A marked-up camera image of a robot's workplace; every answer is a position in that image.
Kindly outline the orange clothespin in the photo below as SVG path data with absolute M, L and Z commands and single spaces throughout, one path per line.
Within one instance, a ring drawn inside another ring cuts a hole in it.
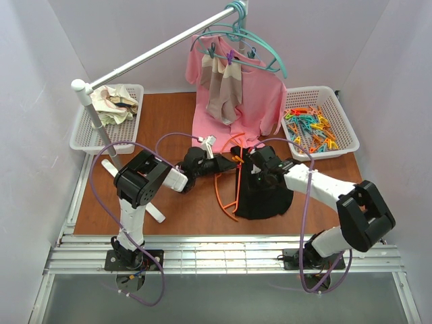
M 243 159 L 240 158 L 239 156 L 235 155 L 232 157 L 232 160 L 238 162 L 238 160 L 243 160 Z

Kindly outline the black underwear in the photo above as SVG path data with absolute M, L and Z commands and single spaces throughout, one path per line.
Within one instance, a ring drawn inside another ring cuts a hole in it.
M 283 215 L 291 207 L 294 191 L 286 188 L 286 186 L 253 188 L 249 183 L 248 177 L 251 172 L 258 171 L 259 169 L 252 168 L 250 152 L 247 148 L 243 159 L 244 166 L 241 175 L 240 201 L 236 216 L 247 220 L 259 220 Z M 293 159 L 284 160 L 283 171 L 293 165 L 295 165 Z

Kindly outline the orange plastic hanger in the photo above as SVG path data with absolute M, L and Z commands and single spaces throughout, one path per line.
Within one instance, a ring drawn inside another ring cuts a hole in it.
M 223 144 L 220 153 L 229 160 L 232 160 L 232 157 L 235 155 L 243 159 L 244 153 L 246 152 L 244 148 L 244 135 L 245 133 L 241 132 L 231 136 Z M 236 169 L 217 173 L 214 176 L 213 183 L 217 204 L 221 211 L 224 215 L 237 223 L 239 222 L 239 218 L 236 216 L 236 212 L 239 207 L 241 175 L 244 164 L 236 163 L 238 164 Z

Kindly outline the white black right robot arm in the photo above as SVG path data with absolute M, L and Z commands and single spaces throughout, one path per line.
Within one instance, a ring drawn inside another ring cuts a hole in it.
M 281 160 L 271 146 L 252 149 L 250 159 L 259 169 L 252 177 L 259 188 L 277 186 L 290 194 L 301 192 L 338 215 L 338 226 L 314 234 L 292 256 L 297 265 L 319 267 L 345 250 L 366 252 L 396 225 L 380 191 L 370 181 L 337 180 L 295 159 Z

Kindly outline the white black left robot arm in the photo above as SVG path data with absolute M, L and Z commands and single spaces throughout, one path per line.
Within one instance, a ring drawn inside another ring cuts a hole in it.
M 197 178 L 231 171 L 236 167 L 235 162 L 223 155 L 210 156 L 199 147 L 189 148 L 184 159 L 175 166 L 162 161 L 146 149 L 139 152 L 114 177 L 121 207 L 120 223 L 124 228 L 111 239 L 115 262 L 109 257 L 106 270 L 141 270 L 153 264 L 131 243 L 128 236 L 138 245 L 144 245 L 144 214 L 160 187 L 187 193 L 193 188 Z

